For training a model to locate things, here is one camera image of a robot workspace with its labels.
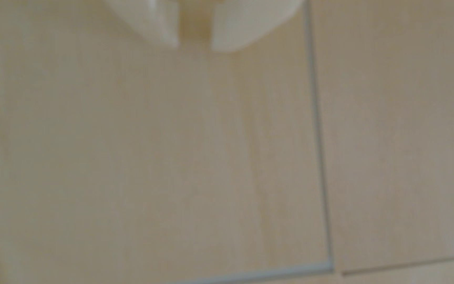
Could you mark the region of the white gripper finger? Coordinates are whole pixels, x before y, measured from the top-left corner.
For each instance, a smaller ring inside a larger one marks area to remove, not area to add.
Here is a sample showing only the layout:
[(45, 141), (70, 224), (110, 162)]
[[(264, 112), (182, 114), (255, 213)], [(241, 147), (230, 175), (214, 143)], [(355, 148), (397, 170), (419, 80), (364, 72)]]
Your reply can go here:
[(212, 14), (211, 49), (239, 51), (289, 21), (304, 1), (222, 1)]
[(175, 1), (105, 1), (143, 40), (163, 48), (180, 45), (180, 4)]

